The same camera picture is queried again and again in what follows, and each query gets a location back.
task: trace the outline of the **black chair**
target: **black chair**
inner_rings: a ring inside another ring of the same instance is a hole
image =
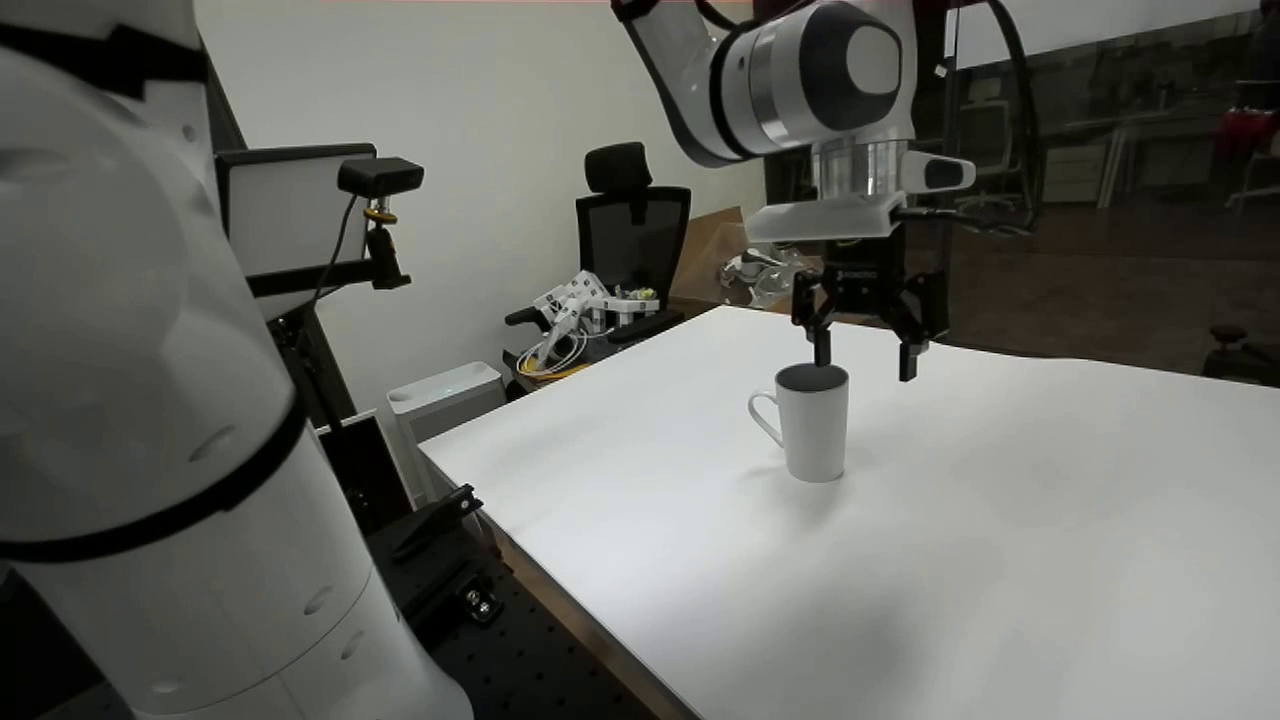
[[[609,287],[651,287],[670,304],[690,229],[690,189],[651,189],[646,145],[590,152],[590,189],[578,199],[581,269]]]

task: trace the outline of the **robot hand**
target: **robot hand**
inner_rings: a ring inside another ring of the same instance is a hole
[[[515,371],[563,371],[573,370],[594,339],[651,316],[661,300],[651,291],[611,296],[599,275],[578,273],[570,283],[536,296],[532,310],[511,312],[510,323],[536,323],[543,338],[519,355]]]

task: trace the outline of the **black mount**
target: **black mount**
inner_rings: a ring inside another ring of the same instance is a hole
[[[920,370],[920,353],[949,329],[949,275],[907,275],[903,233],[873,246],[830,246],[824,273],[798,273],[791,323],[814,339],[814,364],[834,364],[834,316],[875,316],[902,338],[902,381]]]
[[[373,283],[373,287],[400,287],[408,275],[397,266],[397,246],[387,229],[364,233],[367,259],[353,266],[315,266],[315,269],[290,269],[290,273],[264,273],[249,275],[254,296],[284,296],[284,291],[323,291],[345,283]]]

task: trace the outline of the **floor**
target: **floor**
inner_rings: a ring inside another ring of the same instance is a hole
[[[1280,207],[1050,207],[1032,239],[958,233],[949,346],[1201,371],[1214,323],[1280,346]],[[913,266],[935,259],[913,237]]]

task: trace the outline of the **mug handle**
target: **mug handle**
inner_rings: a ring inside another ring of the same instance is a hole
[[[749,412],[754,412],[754,419],[766,428],[766,435],[776,440],[776,450],[786,450],[786,433],[776,433],[776,425],[766,419],[766,412],[758,407],[762,401],[767,401],[767,406],[776,407],[776,397],[758,393],[758,397],[749,401]]]

